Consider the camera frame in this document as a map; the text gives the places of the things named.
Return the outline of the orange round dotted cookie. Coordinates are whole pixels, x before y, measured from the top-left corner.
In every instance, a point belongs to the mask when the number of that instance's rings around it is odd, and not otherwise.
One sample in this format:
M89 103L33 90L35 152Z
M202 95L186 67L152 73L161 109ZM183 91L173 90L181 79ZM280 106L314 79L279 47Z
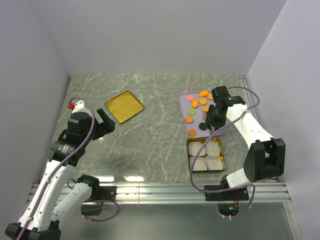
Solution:
M202 111L203 111L204 113L207 113L207 112L209 111L209 106L203 106L203 107L202 107Z

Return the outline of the black sandwich cookie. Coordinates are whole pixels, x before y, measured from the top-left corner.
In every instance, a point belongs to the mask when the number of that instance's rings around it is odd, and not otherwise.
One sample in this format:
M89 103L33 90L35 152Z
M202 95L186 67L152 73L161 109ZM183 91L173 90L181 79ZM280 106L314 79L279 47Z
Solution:
M198 128L201 130L201 131L206 131L208 129L208 125L205 123L205 122L201 122L199 125L198 125Z

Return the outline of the lavender plastic tray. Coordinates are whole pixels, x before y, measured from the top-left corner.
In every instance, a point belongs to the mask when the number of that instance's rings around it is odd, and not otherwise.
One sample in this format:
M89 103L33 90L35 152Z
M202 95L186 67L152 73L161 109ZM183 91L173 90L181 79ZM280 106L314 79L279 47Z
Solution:
M214 100L209 100L207 97L203 97L207 100L207 105L201 105L199 103L199 99L201 97L199 97L199 93L201 91L197 91L197 92L187 92L187 93L181 93L179 96L178 96L178 102L179 102L179 106L180 106L180 109L181 109L181 113L182 113L182 119L183 119L183 123L184 123L184 127L185 127L185 131L186 131L186 134L189 138L207 138L209 137L209 131L208 130L200 130L199 129L199 124L200 123L204 123L204 120L203 120L203 107L204 106L210 106L210 105L214 105L215 102ZM192 107L192 103L191 101L188 101L187 100L187 96L188 95L192 95L194 97L194 100L198 101L199 105L198 105L198 108L193 108ZM188 114L188 109L195 109L195 115L189 115ZM185 118L187 116L191 116L193 118L193 123L186 123L185 121ZM196 135L191 137L188 135L188 131L191 130L191 129L194 129L196 130Z

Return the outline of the orange pumpkin cookie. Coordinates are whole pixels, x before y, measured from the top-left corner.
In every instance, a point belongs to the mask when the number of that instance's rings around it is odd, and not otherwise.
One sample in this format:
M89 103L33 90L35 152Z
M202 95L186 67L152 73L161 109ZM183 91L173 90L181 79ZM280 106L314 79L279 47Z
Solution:
M199 106L199 102L198 102L197 100L193 99L193 100L191 101L191 105L192 105L192 107L193 107L194 109L196 109L196 108L198 108L198 106Z

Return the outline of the gold cookie tin base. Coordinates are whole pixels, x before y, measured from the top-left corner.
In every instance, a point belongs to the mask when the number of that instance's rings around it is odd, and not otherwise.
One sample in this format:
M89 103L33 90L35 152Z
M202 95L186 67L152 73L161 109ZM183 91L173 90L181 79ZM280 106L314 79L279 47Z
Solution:
M188 157L188 161L189 161L189 158L192 157L191 155L189 155L189 152L188 152L188 145L189 145L189 143L191 143L191 142L200 142L200 143L204 144L206 140L207 140L206 138L188 138L188 139L187 139L187 141L186 141L186 146L187 146L187 157ZM224 153L223 153L223 148L222 148L221 139L218 138L218 137L214 137L214 138L212 138L210 141L215 141L215 142L217 142L217 143L219 144L219 146L220 146L220 155L218 156L218 158L219 158L220 160L222 160L222 162L223 162L223 170L208 170L208 169L207 169L206 171L193 171L193 170L192 170L192 172L193 172L194 174L220 173L220 172L226 170L226 163L225 163L225 158L224 158Z

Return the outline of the metal tongs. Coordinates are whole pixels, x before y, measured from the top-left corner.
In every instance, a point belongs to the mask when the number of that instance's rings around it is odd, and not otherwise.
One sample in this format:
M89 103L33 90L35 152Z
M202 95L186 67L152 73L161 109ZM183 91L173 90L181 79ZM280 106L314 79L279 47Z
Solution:
M209 123L209 113L208 112L204 112L203 113L203 121L204 121L204 124L209 132L209 135L213 134L215 131L216 131L216 128L211 126L211 124Z

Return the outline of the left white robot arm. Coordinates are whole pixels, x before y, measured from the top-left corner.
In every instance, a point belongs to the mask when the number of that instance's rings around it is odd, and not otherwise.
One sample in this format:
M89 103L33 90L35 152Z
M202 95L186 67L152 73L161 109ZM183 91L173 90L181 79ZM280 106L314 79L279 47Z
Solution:
M103 190L98 178L82 175L71 192L57 202L64 184L73 174L84 155L88 142L97 140L115 130L115 122L102 108L97 110L102 122L85 106L77 104L58 140L51 146L45 173L24 214L17 222L8 224L5 234L12 240L58 240L68 219L86 201L97 203L115 200L116 187Z

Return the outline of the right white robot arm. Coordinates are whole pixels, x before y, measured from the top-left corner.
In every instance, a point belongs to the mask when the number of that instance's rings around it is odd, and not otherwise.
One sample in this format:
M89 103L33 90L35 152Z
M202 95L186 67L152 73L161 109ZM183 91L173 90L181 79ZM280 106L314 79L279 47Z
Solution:
M272 179L284 174L286 144L282 138L274 138L250 113L240 96L231 96L228 87L218 86L211 91L214 105L209 107L205 123L216 132L227 128L230 121L248 146L243 167L225 175L220 185L205 186L205 195L215 201L231 201L250 184Z

